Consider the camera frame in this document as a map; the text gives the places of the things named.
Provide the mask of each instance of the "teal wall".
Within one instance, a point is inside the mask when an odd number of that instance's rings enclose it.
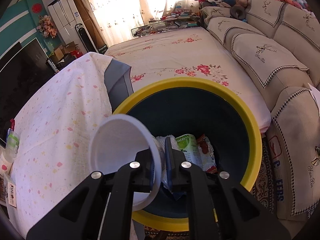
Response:
[[[32,12],[32,6],[35,3],[40,3],[42,5],[42,10],[40,13]],[[0,19],[0,27],[24,11],[28,11],[29,13],[11,23],[0,32],[0,56],[23,35],[33,29],[36,29],[39,23],[39,15],[42,17],[47,15],[42,0],[21,0],[6,9],[4,15]],[[61,40],[58,36],[55,38],[51,38],[50,36],[48,38],[44,38],[42,33],[36,30],[36,33],[26,38],[23,42],[21,42],[21,45],[25,46],[34,38],[38,38],[38,41],[41,43],[42,47],[48,50],[47,55],[49,55],[54,48],[61,44]]]

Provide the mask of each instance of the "silver screw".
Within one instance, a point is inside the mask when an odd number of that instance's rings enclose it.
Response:
[[[101,177],[101,175],[102,175],[101,172],[95,171],[95,172],[91,173],[91,178],[99,179]]]
[[[191,163],[190,162],[183,162],[183,163],[181,163],[181,166],[187,169],[187,168],[191,167]]]
[[[130,167],[133,168],[133,169],[136,169],[136,168],[140,167],[140,163],[132,162],[132,163],[130,163]]]
[[[222,171],[219,173],[219,176],[222,178],[222,179],[228,179],[230,177],[230,174],[227,173],[226,171]]]

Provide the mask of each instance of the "sofa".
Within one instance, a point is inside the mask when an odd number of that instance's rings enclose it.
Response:
[[[320,24],[277,0],[249,0],[246,22],[229,8],[201,9],[207,30],[233,55],[263,96],[274,170],[276,215],[294,237],[320,198]]]

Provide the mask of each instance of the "paper cup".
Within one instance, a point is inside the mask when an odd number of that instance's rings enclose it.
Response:
[[[155,164],[154,184],[150,193],[135,192],[132,210],[148,206],[156,197],[161,183],[161,158],[154,138],[137,119],[115,114],[103,120],[89,145],[89,162],[92,171],[113,173],[134,161],[137,152],[150,148]]]

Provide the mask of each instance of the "red round decoration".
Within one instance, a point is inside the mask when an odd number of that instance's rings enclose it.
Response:
[[[31,8],[33,13],[39,13],[42,11],[42,5],[41,3],[35,3]]]

